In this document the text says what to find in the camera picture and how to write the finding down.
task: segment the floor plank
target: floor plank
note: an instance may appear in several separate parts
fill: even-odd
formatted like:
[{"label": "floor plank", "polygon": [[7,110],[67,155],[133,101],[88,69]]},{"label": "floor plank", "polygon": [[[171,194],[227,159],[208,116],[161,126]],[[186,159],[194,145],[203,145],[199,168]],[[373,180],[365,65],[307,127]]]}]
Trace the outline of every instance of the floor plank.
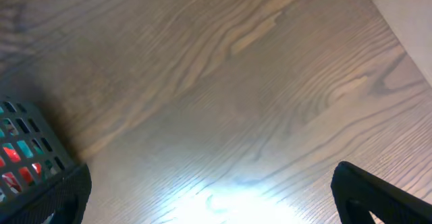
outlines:
[{"label": "floor plank", "polygon": [[338,223],[341,160],[432,198],[432,89],[370,0],[8,2],[0,89],[88,160],[84,223]]}]

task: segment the teal object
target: teal object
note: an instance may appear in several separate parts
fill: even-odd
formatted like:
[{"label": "teal object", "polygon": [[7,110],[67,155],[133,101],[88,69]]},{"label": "teal object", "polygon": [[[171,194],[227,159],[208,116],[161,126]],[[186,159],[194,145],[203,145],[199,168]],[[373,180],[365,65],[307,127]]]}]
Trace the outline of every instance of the teal object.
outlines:
[{"label": "teal object", "polygon": [[12,146],[12,144],[10,144],[10,143],[3,144],[3,147],[6,147],[6,148],[8,148],[10,150],[15,150],[14,147]]},{"label": "teal object", "polygon": [[39,147],[35,146],[34,149],[36,149],[37,154],[43,154],[43,151]]},{"label": "teal object", "polygon": [[30,150],[30,148],[27,146],[26,142],[23,140],[18,140],[16,142],[18,144],[18,146],[21,148],[22,152],[24,153],[24,156],[26,156],[26,158],[30,158],[33,157],[33,153]]}]

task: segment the laminate flooring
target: laminate flooring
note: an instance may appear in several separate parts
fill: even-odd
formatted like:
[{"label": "laminate flooring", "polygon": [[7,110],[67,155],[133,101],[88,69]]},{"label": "laminate flooring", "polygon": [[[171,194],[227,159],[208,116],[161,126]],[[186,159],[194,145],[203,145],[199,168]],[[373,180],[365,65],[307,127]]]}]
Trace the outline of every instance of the laminate flooring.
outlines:
[{"label": "laminate flooring", "polygon": [[370,0],[0,0],[0,89],[87,161],[84,223],[338,223],[432,201],[432,89]]}]

